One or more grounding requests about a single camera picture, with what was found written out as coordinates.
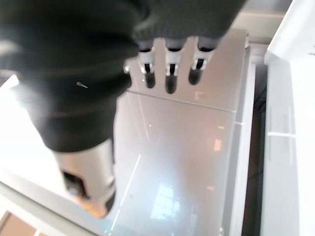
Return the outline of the right robot hand black cloth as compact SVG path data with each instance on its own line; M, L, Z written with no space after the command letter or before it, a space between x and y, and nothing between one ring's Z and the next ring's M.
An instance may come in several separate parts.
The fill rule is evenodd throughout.
M114 119L139 57L155 86L154 40L165 41L165 89L176 90L182 49L197 37L189 82L201 72L243 0L3 0L0 70L61 171L65 187L96 218L116 197Z

